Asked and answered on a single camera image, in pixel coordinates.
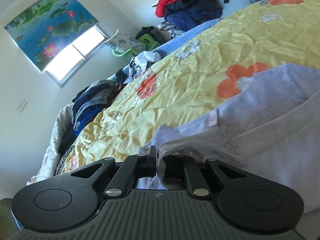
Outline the wall light switch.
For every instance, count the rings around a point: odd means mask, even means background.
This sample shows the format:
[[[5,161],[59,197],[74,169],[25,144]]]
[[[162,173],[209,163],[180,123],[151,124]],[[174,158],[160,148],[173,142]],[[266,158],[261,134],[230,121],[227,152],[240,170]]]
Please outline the wall light switch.
[[[21,114],[23,112],[23,110],[25,109],[27,104],[28,104],[28,102],[25,101],[24,99],[22,99],[20,101],[20,103],[18,104],[18,106],[16,107],[17,112]]]

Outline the folded dark clothes stack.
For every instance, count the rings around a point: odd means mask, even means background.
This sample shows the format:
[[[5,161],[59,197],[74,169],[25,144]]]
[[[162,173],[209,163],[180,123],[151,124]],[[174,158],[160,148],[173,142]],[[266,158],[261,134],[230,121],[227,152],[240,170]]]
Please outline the folded dark clothes stack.
[[[67,123],[58,152],[64,154],[75,142],[77,136],[98,113],[110,107],[126,86],[111,80],[98,80],[78,93],[71,105],[71,121]]]

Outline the green plastic chair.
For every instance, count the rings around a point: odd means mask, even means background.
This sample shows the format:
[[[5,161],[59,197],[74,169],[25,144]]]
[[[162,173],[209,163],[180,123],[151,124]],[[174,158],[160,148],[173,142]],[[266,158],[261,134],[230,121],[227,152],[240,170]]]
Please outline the green plastic chair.
[[[151,51],[167,40],[155,27],[143,27],[136,37],[120,33],[119,30],[108,40],[112,54],[116,57],[134,58],[143,51]]]

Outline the white text print quilt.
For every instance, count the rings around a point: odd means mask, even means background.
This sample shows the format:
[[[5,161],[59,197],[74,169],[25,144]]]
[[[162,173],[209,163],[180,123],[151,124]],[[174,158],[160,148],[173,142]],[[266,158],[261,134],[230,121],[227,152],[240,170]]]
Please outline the white text print quilt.
[[[30,181],[26,182],[29,186],[33,183],[52,178],[55,175],[58,163],[61,159],[61,154],[58,149],[61,145],[62,138],[67,131],[68,126],[72,123],[72,104],[68,104],[59,111],[52,129],[52,135],[49,141],[49,146],[43,156],[42,166],[37,175],[31,177]]]

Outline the lavender small garment with lace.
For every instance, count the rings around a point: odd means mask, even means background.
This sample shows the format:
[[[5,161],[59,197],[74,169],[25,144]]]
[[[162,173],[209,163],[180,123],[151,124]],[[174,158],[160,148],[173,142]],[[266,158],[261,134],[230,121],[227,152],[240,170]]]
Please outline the lavender small garment with lace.
[[[167,190],[165,157],[220,160],[294,189],[304,211],[319,208],[319,70],[298,64],[244,78],[244,90],[180,126],[162,124],[139,152],[155,146],[157,173],[139,189]]]

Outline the navy blue quilted jacket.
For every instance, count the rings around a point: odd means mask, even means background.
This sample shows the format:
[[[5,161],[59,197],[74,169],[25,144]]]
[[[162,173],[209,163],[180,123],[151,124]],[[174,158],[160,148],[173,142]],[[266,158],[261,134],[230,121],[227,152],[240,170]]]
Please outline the navy blue quilted jacket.
[[[221,16],[222,8],[217,6],[216,0],[178,0],[166,5],[164,11],[165,20],[182,31]]]

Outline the lotus print roller blind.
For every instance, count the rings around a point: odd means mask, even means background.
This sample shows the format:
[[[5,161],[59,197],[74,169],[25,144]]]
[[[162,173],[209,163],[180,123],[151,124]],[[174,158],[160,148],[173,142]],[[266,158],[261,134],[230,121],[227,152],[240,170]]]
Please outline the lotus print roller blind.
[[[40,70],[98,20],[78,0],[40,0],[5,26]]]

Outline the yellow carrot print bedsheet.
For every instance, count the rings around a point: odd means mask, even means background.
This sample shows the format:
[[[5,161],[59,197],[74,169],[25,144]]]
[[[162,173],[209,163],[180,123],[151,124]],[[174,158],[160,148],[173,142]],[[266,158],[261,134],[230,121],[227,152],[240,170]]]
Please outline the yellow carrot print bedsheet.
[[[319,68],[319,0],[267,0],[221,20],[129,83],[80,133],[66,173],[101,158],[123,161],[162,124],[178,126],[238,92],[236,81],[284,63]]]

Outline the black white printed bag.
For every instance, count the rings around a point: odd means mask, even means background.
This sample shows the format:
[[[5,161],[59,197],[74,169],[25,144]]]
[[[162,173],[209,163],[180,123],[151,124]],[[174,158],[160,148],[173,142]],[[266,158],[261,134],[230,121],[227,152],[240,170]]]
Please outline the black white printed bag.
[[[129,76],[136,78],[143,74],[154,63],[162,59],[158,52],[143,51],[134,57],[129,64]]]

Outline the bright window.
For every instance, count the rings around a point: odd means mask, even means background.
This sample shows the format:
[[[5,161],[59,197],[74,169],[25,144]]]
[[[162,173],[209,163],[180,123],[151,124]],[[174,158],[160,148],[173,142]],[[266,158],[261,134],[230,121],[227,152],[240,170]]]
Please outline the bright window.
[[[104,46],[108,36],[98,25],[86,30],[50,61],[44,71],[60,87],[65,84]]]

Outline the light blue knitted blanket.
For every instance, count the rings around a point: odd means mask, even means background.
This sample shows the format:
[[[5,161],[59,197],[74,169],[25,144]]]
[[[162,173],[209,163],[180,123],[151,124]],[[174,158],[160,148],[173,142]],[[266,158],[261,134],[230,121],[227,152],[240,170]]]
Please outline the light blue knitted blanket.
[[[158,46],[157,48],[151,50],[153,53],[157,52],[163,59],[167,55],[171,54],[173,51],[176,51],[178,48],[183,46],[185,43],[193,39],[195,36],[199,35],[206,29],[209,29],[213,27],[215,24],[217,24],[219,21],[221,21],[222,18],[217,18],[214,20],[210,20],[207,22],[204,22],[198,26],[196,26],[193,29],[190,29],[189,31],[186,31],[184,34],[173,38],[172,40],[164,43],[163,45]],[[132,82],[134,79],[138,77],[138,74],[142,74],[142,72],[136,72],[135,70],[130,70],[130,64],[123,67],[121,70],[123,74],[125,75],[126,79],[123,80],[124,83]]]

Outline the white floral pillow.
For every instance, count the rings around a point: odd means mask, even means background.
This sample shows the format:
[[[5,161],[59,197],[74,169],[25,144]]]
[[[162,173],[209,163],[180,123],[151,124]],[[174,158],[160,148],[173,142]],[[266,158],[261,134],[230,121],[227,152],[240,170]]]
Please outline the white floral pillow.
[[[146,45],[143,42],[130,35],[122,34],[119,30],[106,40],[104,44],[112,49],[112,53],[115,56],[135,56],[146,50]]]

